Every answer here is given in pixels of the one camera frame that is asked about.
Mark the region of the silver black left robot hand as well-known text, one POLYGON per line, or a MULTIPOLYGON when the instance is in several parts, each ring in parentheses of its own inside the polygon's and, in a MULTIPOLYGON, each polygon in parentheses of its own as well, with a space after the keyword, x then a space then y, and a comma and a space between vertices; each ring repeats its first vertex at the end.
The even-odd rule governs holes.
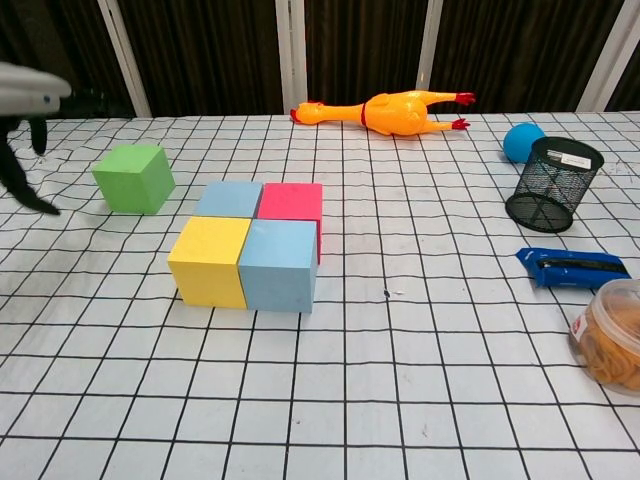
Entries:
POLYGON ((1 62, 1 184, 22 206, 47 215, 59 216, 60 210, 38 197, 9 146, 8 136, 27 120, 32 148, 42 156, 47 148, 46 116, 57 113, 61 100, 71 93, 71 85, 59 76, 1 62))

